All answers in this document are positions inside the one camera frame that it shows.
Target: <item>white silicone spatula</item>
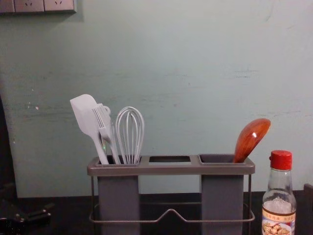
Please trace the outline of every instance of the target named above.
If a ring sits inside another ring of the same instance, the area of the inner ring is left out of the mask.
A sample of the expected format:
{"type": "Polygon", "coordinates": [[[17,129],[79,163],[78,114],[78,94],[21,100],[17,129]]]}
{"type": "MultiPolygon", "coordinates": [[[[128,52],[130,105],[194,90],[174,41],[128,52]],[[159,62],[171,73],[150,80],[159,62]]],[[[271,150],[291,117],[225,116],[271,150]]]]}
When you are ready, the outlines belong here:
{"type": "Polygon", "coordinates": [[[102,149],[99,139],[98,122],[92,109],[97,106],[97,102],[89,94],[80,95],[70,100],[79,128],[83,133],[90,136],[96,146],[101,164],[109,164],[108,159],[102,149]]]}

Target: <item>countertop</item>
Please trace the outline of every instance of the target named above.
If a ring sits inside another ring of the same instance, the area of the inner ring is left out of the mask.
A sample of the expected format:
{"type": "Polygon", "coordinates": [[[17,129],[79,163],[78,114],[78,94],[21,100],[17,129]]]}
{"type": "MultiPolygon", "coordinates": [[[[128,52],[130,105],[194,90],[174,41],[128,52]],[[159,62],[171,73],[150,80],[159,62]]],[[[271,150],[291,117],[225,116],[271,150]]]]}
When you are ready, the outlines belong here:
{"type": "MultiPolygon", "coordinates": [[[[251,224],[251,235],[261,235],[262,197],[264,192],[252,193],[252,211],[256,219],[251,224]]],[[[313,231],[313,211],[311,204],[302,190],[294,192],[297,200],[296,235],[310,234],[313,231]]],[[[54,203],[51,210],[50,225],[37,228],[28,235],[92,235],[93,225],[88,216],[91,210],[91,197],[59,197],[59,198],[23,198],[15,204],[24,212],[41,209],[48,203],[54,203]]],[[[141,196],[141,216],[157,218],[166,208],[176,208],[182,214],[198,219],[201,214],[200,194],[161,194],[141,196]],[[166,205],[155,205],[155,202],[166,201],[166,205]],[[192,202],[190,204],[177,204],[177,202],[192,202]]],[[[143,235],[200,235],[201,226],[198,224],[184,225],[175,215],[167,215],[157,225],[141,226],[143,235]]]]}

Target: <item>plastic fork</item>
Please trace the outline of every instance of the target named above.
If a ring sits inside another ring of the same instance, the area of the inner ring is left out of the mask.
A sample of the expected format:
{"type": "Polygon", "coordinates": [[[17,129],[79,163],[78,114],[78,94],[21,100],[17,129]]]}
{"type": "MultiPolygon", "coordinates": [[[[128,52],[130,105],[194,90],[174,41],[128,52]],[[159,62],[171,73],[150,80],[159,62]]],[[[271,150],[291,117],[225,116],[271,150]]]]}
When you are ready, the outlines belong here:
{"type": "Polygon", "coordinates": [[[99,132],[102,139],[110,145],[115,164],[121,164],[117,153],[114,132],[112,129],[111,118],[109,115],[109,113],[111,112],[110,109],[107,106],[103,106],[102,104],[97,104],[97,106],[92,110],[97,118],[99,132]]]}

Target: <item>sauce bottle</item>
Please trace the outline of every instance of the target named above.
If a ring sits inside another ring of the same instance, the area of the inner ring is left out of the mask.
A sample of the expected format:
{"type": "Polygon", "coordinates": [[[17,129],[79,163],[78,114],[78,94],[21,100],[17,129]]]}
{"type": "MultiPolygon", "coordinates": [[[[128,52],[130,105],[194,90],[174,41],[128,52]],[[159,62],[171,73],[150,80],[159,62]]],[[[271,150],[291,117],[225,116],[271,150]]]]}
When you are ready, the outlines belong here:
{"type": "Polygon", "coordinates": [[[274,150],[270,156],[268,189],[263,196],[262,234],[294,235],[296,200],[292,192],[292,153],[274,150]]]}

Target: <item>electrical outlet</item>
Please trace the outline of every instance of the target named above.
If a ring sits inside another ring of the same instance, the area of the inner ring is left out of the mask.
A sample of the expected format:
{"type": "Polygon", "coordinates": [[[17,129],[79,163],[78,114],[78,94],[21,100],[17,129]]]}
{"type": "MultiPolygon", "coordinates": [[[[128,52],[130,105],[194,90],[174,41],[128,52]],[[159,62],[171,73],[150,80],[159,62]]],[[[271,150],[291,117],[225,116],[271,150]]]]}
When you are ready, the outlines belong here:
{"type": "Polygon", "coordinates": [[[43,12],[44,0],[14,0],[16,12],[43,12]]]}
{"type": "Polygon", "coordinates": [[[74,0],[44,0],[45,11],[74,11],[74,0]]]}
{"type": "Polygon", "coordinates": [[[0,13],[12,12],[15,12],[13,0],[0,0],[0,13]]]}

